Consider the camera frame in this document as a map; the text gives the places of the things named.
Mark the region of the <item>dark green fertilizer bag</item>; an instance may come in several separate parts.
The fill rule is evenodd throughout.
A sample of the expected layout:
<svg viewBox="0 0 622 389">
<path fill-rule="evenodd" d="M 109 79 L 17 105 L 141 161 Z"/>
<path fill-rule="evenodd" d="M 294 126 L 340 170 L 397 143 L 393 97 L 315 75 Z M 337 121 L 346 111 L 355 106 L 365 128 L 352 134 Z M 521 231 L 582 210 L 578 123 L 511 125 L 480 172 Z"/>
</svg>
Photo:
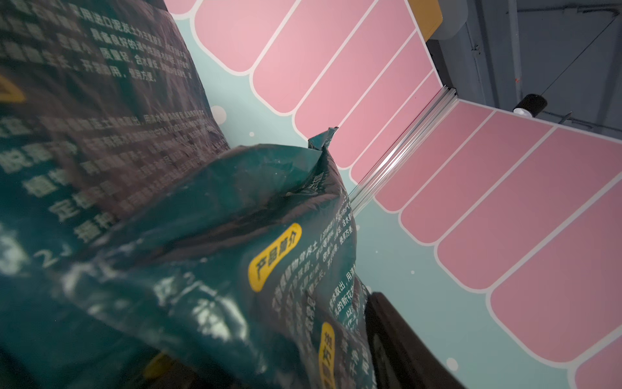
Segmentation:
<svg viewBox="0 0 622 389">
<path fill-rule="evenodd" d="M 54 160 L 3 174 L 2 387 L 375 387 L 335 134 L 237 147 L 139 207 Z"/>
<path fill-rule="evenodd" d="M 227 150 L 164 2 L 2 2 L 3 284 L 68 259 Z"/>
</svg>

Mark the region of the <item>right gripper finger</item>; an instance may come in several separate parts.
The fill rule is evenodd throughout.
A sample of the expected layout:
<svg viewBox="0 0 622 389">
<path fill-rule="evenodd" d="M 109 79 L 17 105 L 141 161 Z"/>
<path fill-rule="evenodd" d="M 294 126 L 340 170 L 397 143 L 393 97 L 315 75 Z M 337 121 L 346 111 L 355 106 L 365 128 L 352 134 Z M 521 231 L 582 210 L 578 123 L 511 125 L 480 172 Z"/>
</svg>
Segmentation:
<svg viewBox="0 0 622 389">
<path fill-rule="evenodd" d="M 382 293 L 371 293 L 365 325 L 377 387 L 464 389 Z"/>
</svg>

